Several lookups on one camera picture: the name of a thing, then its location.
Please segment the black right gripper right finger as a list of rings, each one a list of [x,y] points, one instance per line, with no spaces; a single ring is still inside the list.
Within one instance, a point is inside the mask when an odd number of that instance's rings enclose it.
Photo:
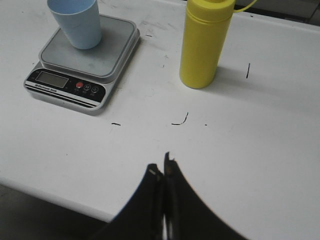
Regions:
[[[164,157],[165,223],[168,240],[244,240],[202,201],[178,163]]]

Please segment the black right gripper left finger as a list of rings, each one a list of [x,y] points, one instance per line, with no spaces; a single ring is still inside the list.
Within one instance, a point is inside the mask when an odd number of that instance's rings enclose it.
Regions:
[[[122,210],[90,237],[91,240],[161,240],[164,217],[164,176],[155,163]]]

